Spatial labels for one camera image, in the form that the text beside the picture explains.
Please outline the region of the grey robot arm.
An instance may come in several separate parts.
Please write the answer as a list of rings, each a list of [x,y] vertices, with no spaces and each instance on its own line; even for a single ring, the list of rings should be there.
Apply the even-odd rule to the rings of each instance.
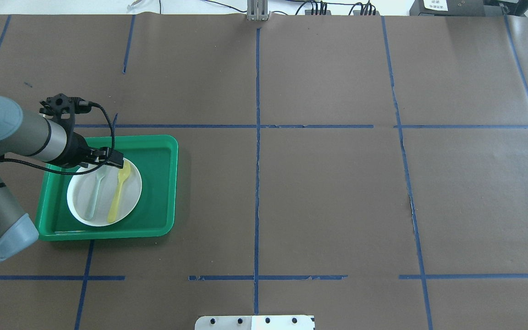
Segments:
[[[92,165],[91,172],[108,165],[122,169],[123,154],[115,148],[115,128],[101,105],[57,94],[40,102],[38,113],[23,110],[0,96],[0,164],[16,163],[69,175],[69,168]],[[101,110],[110,129],[111,145],[92,148],[75,133],[75,116]],[[31,246],[39,232],[17,198],[0,177],[0,262]]]

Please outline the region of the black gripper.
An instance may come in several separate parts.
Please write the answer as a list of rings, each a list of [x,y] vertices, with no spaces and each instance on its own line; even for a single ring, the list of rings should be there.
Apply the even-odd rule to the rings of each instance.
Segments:
[[[65,153],[65,168],[77,165],[106,165],[123,168],[123,153],[109,147],[91,148],[85,138],[78,133],[71,133]]]

